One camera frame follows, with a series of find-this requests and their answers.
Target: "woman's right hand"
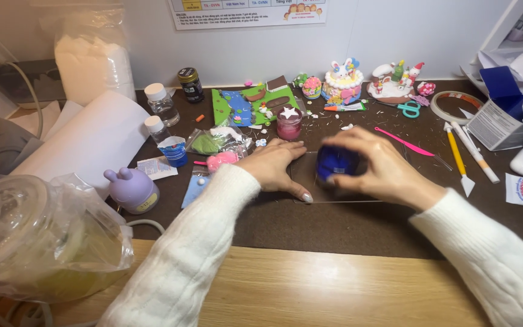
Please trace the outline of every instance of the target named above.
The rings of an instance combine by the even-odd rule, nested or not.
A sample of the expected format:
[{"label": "woman's right hand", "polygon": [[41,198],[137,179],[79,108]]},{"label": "woman's right hand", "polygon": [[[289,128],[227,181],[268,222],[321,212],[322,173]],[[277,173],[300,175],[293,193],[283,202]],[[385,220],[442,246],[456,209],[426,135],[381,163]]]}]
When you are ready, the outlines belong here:
[{"label": "woman's right hand", "polygon": [[341,131],[323,141],[358,152],[368,160],[364,175],[331,175],[328,182],[390,203],[410,206],[423,212],[434,206],[446,190],[419,174],[386,139],[361,128]]}]

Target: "blue box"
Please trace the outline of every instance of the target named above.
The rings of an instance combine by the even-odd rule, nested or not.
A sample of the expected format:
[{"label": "blue box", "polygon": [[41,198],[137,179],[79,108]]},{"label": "blue box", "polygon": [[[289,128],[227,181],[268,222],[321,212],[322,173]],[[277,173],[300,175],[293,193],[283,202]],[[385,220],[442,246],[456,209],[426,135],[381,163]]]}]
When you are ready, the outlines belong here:
[{"label": "blue box", "polygon": [[490,151],[523,145],[523,93],[508,66],[479,71],[489,101],[469,121],[471,133]]}]

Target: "black jar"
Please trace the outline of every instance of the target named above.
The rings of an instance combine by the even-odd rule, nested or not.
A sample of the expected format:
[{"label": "black jar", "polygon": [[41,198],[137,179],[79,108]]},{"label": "black jar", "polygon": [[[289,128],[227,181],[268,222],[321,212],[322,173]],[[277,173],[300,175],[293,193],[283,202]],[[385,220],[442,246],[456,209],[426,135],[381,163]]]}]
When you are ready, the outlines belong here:
[{"label": "black jar", "polygon": [[197,103],[205,99],[205,93],[203,93],[203,87],[199,81],[199,74],[195,68],[183,68],[177,73],[177,78],[179,78],[179,82],[181,82],[189,102]]}]

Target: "fingernail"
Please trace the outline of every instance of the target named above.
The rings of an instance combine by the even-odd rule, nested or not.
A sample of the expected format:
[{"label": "fingernail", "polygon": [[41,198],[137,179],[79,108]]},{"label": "fingernail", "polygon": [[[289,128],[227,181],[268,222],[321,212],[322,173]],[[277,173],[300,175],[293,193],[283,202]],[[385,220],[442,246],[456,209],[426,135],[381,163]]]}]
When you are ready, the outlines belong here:
[{"label": "fingernail", "polygon": [[314,202],[314,199],[310,195],[310,193],[304,193],[301,197],[302,200],[304,200],[305,203],[312,203]]}]

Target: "white knit sweater sleeve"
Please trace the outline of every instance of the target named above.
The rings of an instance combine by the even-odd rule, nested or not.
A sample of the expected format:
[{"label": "white knit sweater sleeve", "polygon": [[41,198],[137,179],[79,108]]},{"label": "white knit sweater sleeve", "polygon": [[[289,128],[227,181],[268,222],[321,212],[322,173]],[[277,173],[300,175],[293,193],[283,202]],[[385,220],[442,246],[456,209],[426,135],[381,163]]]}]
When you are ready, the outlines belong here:
[{"label": "white knit sweater sleeve", "polygon": [[259,191],[252,175],[223,165],[155,242],[97,326],[196,326],[239,212]]},{"label": "white knit sweater sleeve", "polygon": [[453,189],[410,219],[455,266],[495,327],[523,327],[523,241]]}]

